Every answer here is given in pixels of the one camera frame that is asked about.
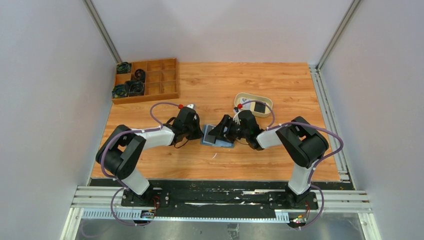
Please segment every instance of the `aluminum frame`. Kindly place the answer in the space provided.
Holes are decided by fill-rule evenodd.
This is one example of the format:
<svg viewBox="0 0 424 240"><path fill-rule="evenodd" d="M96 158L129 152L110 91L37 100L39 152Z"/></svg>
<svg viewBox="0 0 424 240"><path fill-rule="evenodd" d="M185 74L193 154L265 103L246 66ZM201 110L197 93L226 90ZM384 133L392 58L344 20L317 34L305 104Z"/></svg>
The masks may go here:
<svg viewBox="0 0 424 240"><path fill-rule="evenodd" d="M100 32L100 35L103 37L104 43L106 43L106 46L109 49L110 53L112 54L113 59L115 59L116 63L121 63L122 62L121 57L119 56L118 51L114 43L112 42L112 39L109 36L108 31L105 28L105 25L103 25L102 19L97 13L97 10L93 4L93 1L92 0L82 0L82 1L84 2L88 13L92 17L95 25L97 26L98 31Z"/></svg>

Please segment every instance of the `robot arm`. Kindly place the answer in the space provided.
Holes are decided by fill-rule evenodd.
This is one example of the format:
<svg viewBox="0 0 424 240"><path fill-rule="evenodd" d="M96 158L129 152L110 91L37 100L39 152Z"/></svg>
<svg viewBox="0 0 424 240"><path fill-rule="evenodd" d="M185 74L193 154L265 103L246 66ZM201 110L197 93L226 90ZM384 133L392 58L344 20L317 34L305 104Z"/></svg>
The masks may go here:
<svg viewBox="0 0 424 240"><path fill-rule="evenodd" d="M177 117L172 117L161 129L155 131L130 129L125 125L119 125L97 152L96 161L99 164L108 143L118 134L127 131L131 133L121 135L110 145L105 155L104 168L139 196L143 195L150 186L149 181L136 168L143 150L158 146L172 146L181 142L183 138L195 140L203 136L199 116L194 110L194 105L190 104L182 107Z"/></svg>
<svg viewBox="0 0 424 240"><path fill-rule="evenodd" d="M263 130L252 112L244 110L237 112L234 118L225 115L208 134L232 143L244 138L252 149L258 151L283 145L294 161L291 179L285 190L288 193L286 201L295 207L303 203L310 192L313 165L324 156L329 144L317 130L302 126L309 124L303 117L298 116L292 122L291 125Z"/></svg>

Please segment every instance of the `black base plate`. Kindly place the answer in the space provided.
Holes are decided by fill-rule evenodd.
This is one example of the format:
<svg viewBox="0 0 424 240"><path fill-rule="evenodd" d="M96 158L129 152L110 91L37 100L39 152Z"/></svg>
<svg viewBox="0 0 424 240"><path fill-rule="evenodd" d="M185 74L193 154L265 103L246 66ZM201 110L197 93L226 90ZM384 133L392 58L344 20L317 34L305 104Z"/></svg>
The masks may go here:
<svg viewBox="0 0 424 240"><path fill-rule="evenodd" d="M268 200L269 200L269 208L270 209L301 209L306 210L307 204L309 204L309 207L311 210L317 210L318 209L318 202L317 202L317 195L315 192L310 191L306 197L304 198L304 201L300 203L299 205L292 207L290 204L286 201L286 192L285 191L270 191L268 192Z"/></svg>
<svg viewBox="0 0 424 240"><path fill-rule="evenodd" d="M149 199L148 203L140 201L135 193L131 190L124 190L123 195L126 198L122 198L121 205L123 207L154 207L153 199ZM160 198L160 208L166 208L170 205L170 193L168 191L163 190L152 190L152 198L154 196L158 196Z"/></svg>

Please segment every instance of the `black square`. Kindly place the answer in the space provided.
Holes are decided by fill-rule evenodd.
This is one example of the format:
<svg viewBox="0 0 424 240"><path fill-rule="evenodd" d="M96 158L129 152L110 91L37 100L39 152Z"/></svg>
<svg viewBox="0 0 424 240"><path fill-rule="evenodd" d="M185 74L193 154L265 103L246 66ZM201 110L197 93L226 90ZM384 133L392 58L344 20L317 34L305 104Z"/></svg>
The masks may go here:
<svg viewBox="0 0 424 240"><path fill-rule="evenodd" d="M266 106L265 106L265 104L263 104L263 103L261 103L261 102L255 102L254 103L254 112L257 112L257 113L261 113L261 114L264 114L265 113L265 108L266 108Z"/></svg>

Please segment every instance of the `gray wall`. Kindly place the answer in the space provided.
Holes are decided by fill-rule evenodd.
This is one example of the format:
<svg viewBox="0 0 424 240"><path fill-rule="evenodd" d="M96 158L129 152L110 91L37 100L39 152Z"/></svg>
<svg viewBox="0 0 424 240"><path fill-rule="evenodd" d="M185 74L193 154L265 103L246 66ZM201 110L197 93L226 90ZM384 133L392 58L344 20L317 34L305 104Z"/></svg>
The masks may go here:
<svg viewBox="0 0 424 240"><path fill-rule="evenodd" d="M93 0L123 61L309 62L352 0Z"/></svg>
<svg viewBox="0 0 424 240"><path fill-rule="evenodd" d="M81 0L0 1L0 239L57 240L90 174L114 61Z"/></svg>
<svg viewBox="0 0 424 240"><path fill-rule="evenodd" d="M364 0L322 73L382 239L422 239L424 1Z"/></svg>

